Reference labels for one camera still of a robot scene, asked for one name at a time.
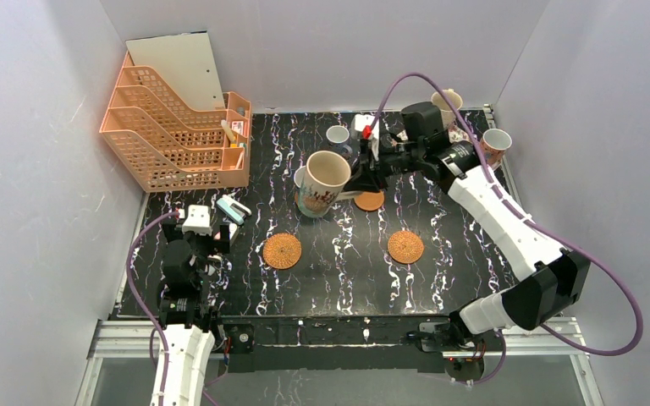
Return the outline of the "white and red mug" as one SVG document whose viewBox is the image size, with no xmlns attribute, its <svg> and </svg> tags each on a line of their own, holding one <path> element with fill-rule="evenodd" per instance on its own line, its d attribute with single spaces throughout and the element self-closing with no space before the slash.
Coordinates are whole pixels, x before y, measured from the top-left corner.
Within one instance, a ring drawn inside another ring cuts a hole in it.
<svg viewBox="0 0 650 406">
<path fill-rule="evenodd" d="M 493 170 L 502 164 L 504 154 L 512 146 L 511 136 L 502 129 L 488 129 L 480 139 L 480 147 L 486 158 L 487 164 Z"/>
</svg>

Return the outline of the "small grey mug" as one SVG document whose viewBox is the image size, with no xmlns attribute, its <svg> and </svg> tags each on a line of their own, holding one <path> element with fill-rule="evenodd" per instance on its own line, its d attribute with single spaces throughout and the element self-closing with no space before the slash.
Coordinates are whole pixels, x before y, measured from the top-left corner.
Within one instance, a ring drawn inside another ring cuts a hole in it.
<svg viewBox="0 0 650 406">
<path fill-rule="evenodd" d="M 350 146 L 350 132 L 342 125 L 334 125 L 326 131 L 329 150 L 339 154 L 346 160 L 352 157 L 353 150 Z"/>
</svg>

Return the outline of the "woven rattan coaster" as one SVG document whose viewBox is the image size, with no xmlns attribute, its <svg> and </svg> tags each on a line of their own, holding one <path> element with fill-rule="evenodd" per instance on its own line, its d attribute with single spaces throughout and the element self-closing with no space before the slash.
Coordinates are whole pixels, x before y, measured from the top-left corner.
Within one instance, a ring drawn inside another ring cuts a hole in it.
<svg viewBox="0 0 650 406">
<path fill-rule="evenodd" d="M 412 264 L 417 262 L 424 252 L 424 244 L 420 237 L 407 230 L 400 230 L 393 233 L 388 240 L 388 254 L 401 264 Z"/>
<path fill-rule="evenodd" d="M 262 256 L 271 268 L 285 270 L 293 267 L 301 254 L 301 242 L 293 234 L 277 233 L 266 240 Z"/>
</svg>

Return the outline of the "large beige floral mug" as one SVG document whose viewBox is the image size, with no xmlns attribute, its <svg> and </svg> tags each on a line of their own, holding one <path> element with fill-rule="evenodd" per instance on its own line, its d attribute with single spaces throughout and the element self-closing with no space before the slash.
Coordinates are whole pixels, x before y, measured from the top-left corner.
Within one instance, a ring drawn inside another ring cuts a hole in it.
<svg viewBox="0 0 650 406">
<path fill-rule="evenodd" d="M 332 151 L 312 153 L 305 165 L 297 206 L 306 217 L 323 217 L 350 180 L 349 163 Z"/>
</svg>

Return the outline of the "blue patterned mug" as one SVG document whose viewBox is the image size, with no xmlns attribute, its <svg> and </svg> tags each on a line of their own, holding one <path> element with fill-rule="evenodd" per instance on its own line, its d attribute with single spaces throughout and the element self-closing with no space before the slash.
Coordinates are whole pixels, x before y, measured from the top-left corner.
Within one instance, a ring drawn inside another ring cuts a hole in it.
<svg viewBox="0 0 650 406">
<path fill-rule="evenodd" d="M 305 167 L 299 167 L 294 173 L 293 180 L 294 180 L 294 183 L 295 183 L 295 191 L 296 192 L 300 191 L 302 182 L 303 182 L 304 177 L 305 177 L 305 173 L 306 173 L 306 168 Z"/>
</svg>

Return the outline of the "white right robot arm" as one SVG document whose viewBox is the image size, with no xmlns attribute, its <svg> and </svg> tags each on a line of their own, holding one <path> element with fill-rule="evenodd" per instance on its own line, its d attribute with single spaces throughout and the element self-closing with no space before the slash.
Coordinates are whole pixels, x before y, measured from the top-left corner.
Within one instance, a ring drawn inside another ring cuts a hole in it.
<svg viewBox="0 0 650 406">
<path fill-rule="evenodd" d="M 421 173 L 439 182 L 447 195 L 470 213 L 498 246 L 517 283 L 475 299 L 449 315 L 448 334 L 460 341 L 501 328 L 531 331 L 576 303 L 591 262 L 527 225 L 527 216 L 501 189 L 475 146 L 453 142 L 438 108 L 429 101 L 405 107 L 405 137 L 388 145 L 378 140 L 372 118 L 353 122 L 350 136 L 359 143 L 347 192 L 386 189 L 387 177 Z"/>
</svg>

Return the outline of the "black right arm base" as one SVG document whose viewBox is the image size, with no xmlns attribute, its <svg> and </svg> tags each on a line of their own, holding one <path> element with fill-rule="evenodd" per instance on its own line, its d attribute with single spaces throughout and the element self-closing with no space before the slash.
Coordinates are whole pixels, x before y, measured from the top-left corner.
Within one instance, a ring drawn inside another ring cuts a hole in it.
<svg viewBox="0 0 650 406">
<path fill-rule="evenodd" d="M 472 387 L 493 379 L 503 368 L 507 345 L 501 330 L 472 333 L 457 312 L 442 321 L 425 321 L 416 330 L 407 332 L 402 341 L 415 345 L 423 353 L 454 351 L 455 356 L 444 356 L 445 372 L 449 381 Z M 494 369 L 485 374 L 484 356 L 488 344 L 499 346 L 501 355 Z"/>
</svg>

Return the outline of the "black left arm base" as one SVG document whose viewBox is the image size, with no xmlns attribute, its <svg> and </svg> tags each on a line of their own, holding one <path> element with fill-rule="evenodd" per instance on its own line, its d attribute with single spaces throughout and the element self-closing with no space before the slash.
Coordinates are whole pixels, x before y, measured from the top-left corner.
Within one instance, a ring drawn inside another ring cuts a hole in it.
<svg viewBox="0 0 650 406">
<path fill-rule="evenodd" d="M 251 354 L 255 347 L 255 328 L 243 321 L 223 319 L 217 310 L 198 310 L 193 322 L 215 338 L 215 352 L 223 356 L 223 365 L 230 367 L 234 355 Z"/>
</svg>

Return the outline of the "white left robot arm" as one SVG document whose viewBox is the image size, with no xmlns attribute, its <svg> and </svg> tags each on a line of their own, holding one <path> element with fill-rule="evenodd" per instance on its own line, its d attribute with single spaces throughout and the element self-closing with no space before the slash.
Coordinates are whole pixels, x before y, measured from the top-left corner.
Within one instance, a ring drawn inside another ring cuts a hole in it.
<svg viewBox="0 0 650 406">
<path fill-rule="evenodd" d="M 207 304 L 206 278 L 230 251 L 234 224 L 217 232 L 208 215 L 176 216 L 160 223 L 164 288 L 157 302 L 159 350 L 152 405 L 199 405 L 210 353 L 223 341 L 218 311 Z"/>
</svg>

